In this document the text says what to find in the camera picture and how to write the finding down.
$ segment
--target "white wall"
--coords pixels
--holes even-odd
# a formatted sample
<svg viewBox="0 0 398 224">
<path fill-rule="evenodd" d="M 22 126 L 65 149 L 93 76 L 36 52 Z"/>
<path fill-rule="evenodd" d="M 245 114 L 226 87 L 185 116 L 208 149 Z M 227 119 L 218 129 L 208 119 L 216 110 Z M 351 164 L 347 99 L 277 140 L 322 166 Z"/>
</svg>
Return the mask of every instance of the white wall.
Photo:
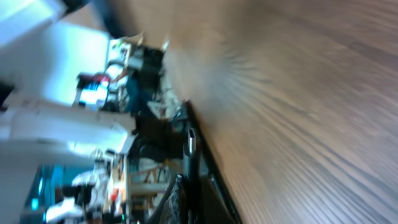
<svg viewBox="0 0 398 224">
<path fill-rule="evenodd" d="M 59 22 L 24 37 L 0 55 L 0 78 L 26 93 L 71 104 L 76 76 L 104 70 L 108 34 Z"/>
<path fill-rule="evenodd" d="M 2 52 L 0 79 L 15 83 L 28 94 L 71 104 L 76 76 L 103 71 L 107 47 L 107 33 L 59 22 Z M 87 162 L 63 144 L 0 142 L 0 223 L 18 222 L 40 164 Z"/>
</svg>

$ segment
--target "wood grain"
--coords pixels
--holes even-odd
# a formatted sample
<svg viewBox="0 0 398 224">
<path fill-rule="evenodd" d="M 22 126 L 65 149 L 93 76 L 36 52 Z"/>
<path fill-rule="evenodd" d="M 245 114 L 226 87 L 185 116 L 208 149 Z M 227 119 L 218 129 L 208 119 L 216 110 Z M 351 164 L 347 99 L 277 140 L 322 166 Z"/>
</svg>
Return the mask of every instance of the wood grain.
<svg viewBox="0 0 398 224">
<path fill-rule="evenodd" d="M 396 0 L 176 0 L 171 35 L 245 223 L 398 223 Z"/>
</svg>

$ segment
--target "blue light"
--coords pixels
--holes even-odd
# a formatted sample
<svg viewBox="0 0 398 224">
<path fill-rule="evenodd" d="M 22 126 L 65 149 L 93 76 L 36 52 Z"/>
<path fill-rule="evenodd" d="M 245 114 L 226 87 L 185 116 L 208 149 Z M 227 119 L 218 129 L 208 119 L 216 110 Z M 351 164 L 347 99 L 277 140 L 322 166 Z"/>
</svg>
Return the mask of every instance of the blue light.
<svg viewBox="0 0 398 224">
<path fill-rule="evenodd" d="M 32 199 L 32 210 L 36 211 L 39 207 L 39 200 L 37 198 Z"/>
<path fill-rule="evenodd" d="M 39 194 L 42 192 L 43 189 L 43 177 L 40 179 L 40 183 L 39 183 Z"/>
</svg>

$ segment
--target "person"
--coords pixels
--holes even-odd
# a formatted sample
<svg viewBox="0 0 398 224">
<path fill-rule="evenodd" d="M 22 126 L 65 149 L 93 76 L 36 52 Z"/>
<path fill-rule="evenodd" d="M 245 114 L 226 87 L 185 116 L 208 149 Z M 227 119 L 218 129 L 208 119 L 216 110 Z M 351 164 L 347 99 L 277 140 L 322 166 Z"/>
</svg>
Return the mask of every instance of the person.
<svg viewBox="0 0 398 224">
<path fill-rule="evenodd" d="M 129 71 L 124 69 L 120 75 L 118 75 L 114 80 L 111 80 L 111 83 L 117 83 L 127 75 L 129 75 Z M 140 112 L 141 115 L 154 116 L 147 105 L 152 97 L 141 88 L 137 75 L 138 71 L 134 70 L 134 72 L 127 78 L 126 90 L 130 99 L 124 107 L 124 112 L 131 113 L 133 115 L 137 115 Z"/>
</svg>

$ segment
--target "brown tabletop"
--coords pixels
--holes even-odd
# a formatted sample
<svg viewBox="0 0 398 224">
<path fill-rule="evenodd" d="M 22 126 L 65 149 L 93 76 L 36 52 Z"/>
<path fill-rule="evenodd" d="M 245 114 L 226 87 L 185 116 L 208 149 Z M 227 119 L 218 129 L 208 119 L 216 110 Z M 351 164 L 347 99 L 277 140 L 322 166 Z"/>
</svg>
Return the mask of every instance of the brown tabletop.
<svg viewBox="0 0 398 224">
<path fill-rule="evenodd" d="M 167 71 L 244 223 L 398 222 L 397 21 L 397 1 L 175 1 Z"/>
</svg>

